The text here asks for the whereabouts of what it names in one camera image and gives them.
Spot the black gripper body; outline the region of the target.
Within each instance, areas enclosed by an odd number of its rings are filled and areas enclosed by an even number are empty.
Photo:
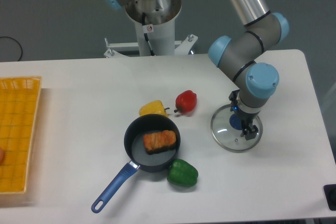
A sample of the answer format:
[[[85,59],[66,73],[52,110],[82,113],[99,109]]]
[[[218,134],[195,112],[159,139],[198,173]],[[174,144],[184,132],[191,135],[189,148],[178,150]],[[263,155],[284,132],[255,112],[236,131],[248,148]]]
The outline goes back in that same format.
[[[232,91],[229,95],[230,108],[232,115],[229,118],[231,127],[236,130],[252,130],[255,126],[253,125],[254,118],[258,113],[247,113],[242,108],[242,102],[238,99],[239,90]]]

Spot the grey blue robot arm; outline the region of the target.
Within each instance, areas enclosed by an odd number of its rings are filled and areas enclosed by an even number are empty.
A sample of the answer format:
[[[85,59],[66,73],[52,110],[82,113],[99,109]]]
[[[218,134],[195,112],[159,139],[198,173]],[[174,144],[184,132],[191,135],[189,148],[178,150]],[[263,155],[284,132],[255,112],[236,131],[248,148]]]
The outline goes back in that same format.
[[[142,56],[175,53],[175,18],[181,11],[181,0],[106,0],[113,9],[124,8],[134,22]],[[219,37],[208,50],[208,56],[236,86],[230,96],[233,126],[242,136],[254,139],[261,128],[254,124],[261,108],[273,95],[279,82],[277,70],[256,59],[289,33],[288,21],[273,13],[264,0],[231,0],[245,32],[236,39]]]

